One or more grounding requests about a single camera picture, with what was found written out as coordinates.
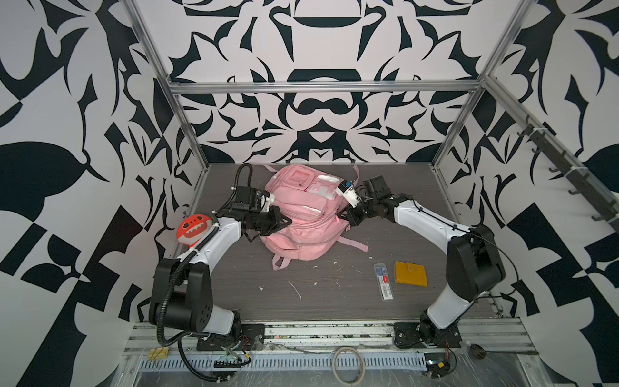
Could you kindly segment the clear pen refill box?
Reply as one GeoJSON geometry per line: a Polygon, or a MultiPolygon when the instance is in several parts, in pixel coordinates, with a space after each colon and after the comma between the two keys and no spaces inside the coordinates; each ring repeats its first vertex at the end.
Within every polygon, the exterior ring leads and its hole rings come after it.
{"type": "Polygon", "coordinates": [[[383,301],[393,300],[393,290],[388,277],[388,269],[385,264],[374,264],[380,296],[383,301]]]}

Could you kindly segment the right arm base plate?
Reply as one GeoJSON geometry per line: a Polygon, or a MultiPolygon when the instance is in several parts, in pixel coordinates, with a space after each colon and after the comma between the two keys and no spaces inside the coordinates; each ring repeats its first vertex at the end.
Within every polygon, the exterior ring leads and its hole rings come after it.
{"type": "Polygon", "coordinates": [[[393,330],[393,344],[400,349],[461,347],[462,337],[455,324],[441,330],[429,322],[396,322],[393,330]]]}

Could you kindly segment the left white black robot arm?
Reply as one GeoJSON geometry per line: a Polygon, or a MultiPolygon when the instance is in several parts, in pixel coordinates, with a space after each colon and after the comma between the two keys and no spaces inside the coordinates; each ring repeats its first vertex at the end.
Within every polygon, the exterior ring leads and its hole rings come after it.
{"type": "Polygon", "coordinates": [[[265,190],[240,185],[235,176],[231,196],[213,214],[195,214],[177,229],[187,251],[156,266],[148,321],[161,347],[188,336],[217,336],[224,343],[240,338],[240,316],[214,304],[211,274],[228,249],[242,238],[253,241],[292,224],[265,190]]]}

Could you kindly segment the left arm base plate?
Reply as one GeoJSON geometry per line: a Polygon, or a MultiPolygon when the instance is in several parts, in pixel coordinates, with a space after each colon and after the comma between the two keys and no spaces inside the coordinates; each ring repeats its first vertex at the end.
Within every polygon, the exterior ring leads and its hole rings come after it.
{"type": "Polygon", "coordinates": [[[199,352],[222,351],[230,348],[234,351],[250,351],[264,345],[265,325],[262,323],[242,323],[234,326],[228,335],[210,335],[198,340],[199,352]]]}

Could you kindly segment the pink student backpack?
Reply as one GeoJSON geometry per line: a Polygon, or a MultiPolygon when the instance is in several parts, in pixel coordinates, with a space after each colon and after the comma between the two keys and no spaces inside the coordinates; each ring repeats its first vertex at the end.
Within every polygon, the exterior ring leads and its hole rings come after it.
{"type": "Polygon", "coordinates": [[[293,220],[289,227],[260,238],[274,254],[273,270],[285,269],[291,261],[317,260],[335,243],[368,251],[367,245],[343,237],[351,225],[338,217],[347,202],[336,190],[346,180],[302,164],[279,170],[269,166],[267,171],[272,177],[266,191],[275,196],[274,206],[293,220]]]}

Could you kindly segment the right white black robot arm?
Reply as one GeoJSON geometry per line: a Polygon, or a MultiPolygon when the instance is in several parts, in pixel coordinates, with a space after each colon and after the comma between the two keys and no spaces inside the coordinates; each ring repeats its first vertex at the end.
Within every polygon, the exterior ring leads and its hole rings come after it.
{"type": "Polygon", "coordinates": [[[422,312],[413,344],[440,345],[460,318],[480,298],[504,281],[505,253],[496,245],[493,232],[483,225],[473,227],[453,222],[422,206],[414,196],[393,193],[382,176],[363,182],[358,194],[352,182],[339,184],[337,194],[348,203],[338,217],[353,227],[365,219],[380,217],[406,227],[446,254],[446,280],[438,298],[422,312]]]}

